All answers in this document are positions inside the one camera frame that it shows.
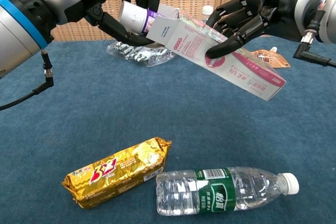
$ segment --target barcode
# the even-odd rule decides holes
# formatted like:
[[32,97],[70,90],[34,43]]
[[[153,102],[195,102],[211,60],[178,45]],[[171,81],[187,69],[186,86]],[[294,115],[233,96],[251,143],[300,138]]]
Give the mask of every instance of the barcode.
[[152,173],[150,173],[150,174],[144,176],[144,177],[143,177],[143,181],[146,182],[147,180],[149,180],[149,179],[155,177],[157,174],[162,173],[162,171],[163,171],[163,166],[162,166],[160,169],[158,169],[158,170],[156,170],[156,171],[154,171],[154,172],[152,172]]
[[203,170],[205,179],[225,178],[225,174],[222,169],[210,169]]

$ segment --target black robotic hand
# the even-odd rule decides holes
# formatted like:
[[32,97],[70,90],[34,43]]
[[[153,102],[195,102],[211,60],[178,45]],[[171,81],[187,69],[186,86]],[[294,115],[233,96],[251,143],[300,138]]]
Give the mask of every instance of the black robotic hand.
[[207,21],[228,39],[206,54],[209,58],[227,55],[262,34],[300,41],[319,3],[320,0],[231,0],[217,7]]

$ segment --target gold foil wrapper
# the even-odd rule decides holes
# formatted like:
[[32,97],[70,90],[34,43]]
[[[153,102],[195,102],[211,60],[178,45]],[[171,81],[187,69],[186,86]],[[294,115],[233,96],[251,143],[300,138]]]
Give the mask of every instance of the gold foil wrapper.
[[69,173],[62,185],[92,208],[161,173],[171,141],[155,137]]

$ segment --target blue carpet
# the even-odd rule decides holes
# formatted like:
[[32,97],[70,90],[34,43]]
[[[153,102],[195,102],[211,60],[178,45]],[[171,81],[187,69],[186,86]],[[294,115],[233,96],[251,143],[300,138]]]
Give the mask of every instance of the blue carpet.
[[[247,49],[277,46],[292,65],[278,70],[287,84],[266,102],[183,58],[148,68],[108,55],[109,43],[52,43],[55,86],[0,112],[0,223],[336,223],[336,69],[293,59],[294,42],[255,39]],[[336,60],[335,45],[312,51]],[[36,55],[0,81],[0,103],[43,79]],[[249,211],[162,217],[154,179],[91,210],[61,186],[153,136],[173,141],[165,170],[292,172],[300,192]]]

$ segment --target blue ring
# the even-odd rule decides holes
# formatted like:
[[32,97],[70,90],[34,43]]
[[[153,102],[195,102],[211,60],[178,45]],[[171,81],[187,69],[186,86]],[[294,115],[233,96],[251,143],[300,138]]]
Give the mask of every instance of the blue ring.
[[2,6],[13,18],[20,23],[20,25],[30,34],[38,46],[43,49],[47,47],[48,43],[43,38],[41,33],[36,27],[29,21],[29,19],[9,0],[0,0],[0,6]]

